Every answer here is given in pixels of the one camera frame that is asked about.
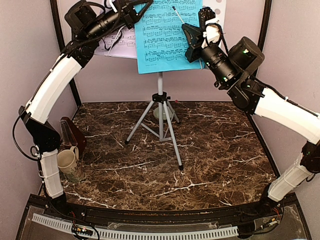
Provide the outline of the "purple sheet music page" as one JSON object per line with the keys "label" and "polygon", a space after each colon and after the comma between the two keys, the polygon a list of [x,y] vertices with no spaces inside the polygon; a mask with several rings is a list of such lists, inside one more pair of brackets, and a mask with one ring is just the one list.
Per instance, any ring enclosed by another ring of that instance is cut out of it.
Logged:
{"label": "purple sheet music page", "polygon": [[135,29],[126,26],[105,36],[99,42],[95,55],[137,59]]}

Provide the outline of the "blue sheet music page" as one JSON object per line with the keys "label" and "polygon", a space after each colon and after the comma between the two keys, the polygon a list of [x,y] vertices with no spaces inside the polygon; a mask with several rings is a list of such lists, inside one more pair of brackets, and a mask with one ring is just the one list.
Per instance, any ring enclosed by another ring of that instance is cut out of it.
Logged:
{"label": "blue sheet music page", "polygon": [[200,69],[199,60],[189,63],[189,47],[182,24],[199,26],[201,0],[155,0],[135,24],[139,74]]}

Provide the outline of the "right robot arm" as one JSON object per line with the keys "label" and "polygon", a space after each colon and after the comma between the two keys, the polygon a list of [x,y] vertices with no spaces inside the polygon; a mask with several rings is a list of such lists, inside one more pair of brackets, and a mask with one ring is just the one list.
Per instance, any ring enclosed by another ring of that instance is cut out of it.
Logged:
{"label": "right robot arm", "polygon": [[198,12],[199,26],[182,24],[187,38],[187,60],[203,60],[216,78],[215,87],[226,90],[240,110],[273,120],[306,139],[301,155],[284,174],[273,181],[255,205],[255,213],[266,217],[284,196],[309,176],[320,172],[320,115],[281,95],[274,87],[258,80],[253,73],[265,56],[244,36],[230,50],[222,50],[224,33],[210,7]]}

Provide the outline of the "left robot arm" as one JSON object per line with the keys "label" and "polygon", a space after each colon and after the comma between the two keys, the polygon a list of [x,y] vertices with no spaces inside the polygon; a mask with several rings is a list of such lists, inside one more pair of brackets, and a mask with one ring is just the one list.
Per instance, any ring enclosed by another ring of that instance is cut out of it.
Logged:
{"label": "left robot arm", "polygon": [[64,190],[57,163],[61,144],[59,133],[48,123],[49,114],[69,82],[92,59],[100,40],[121,27],[131,29],[140,21],[151,0],[114,0],[110,10],[99,3],[80,0],[65,15],[75,38],[62,50],[53,67],[31,99],[19,109],[19,118],[33,138],[34,161],[39,161],[42,179],[50,198],[62,197]]}

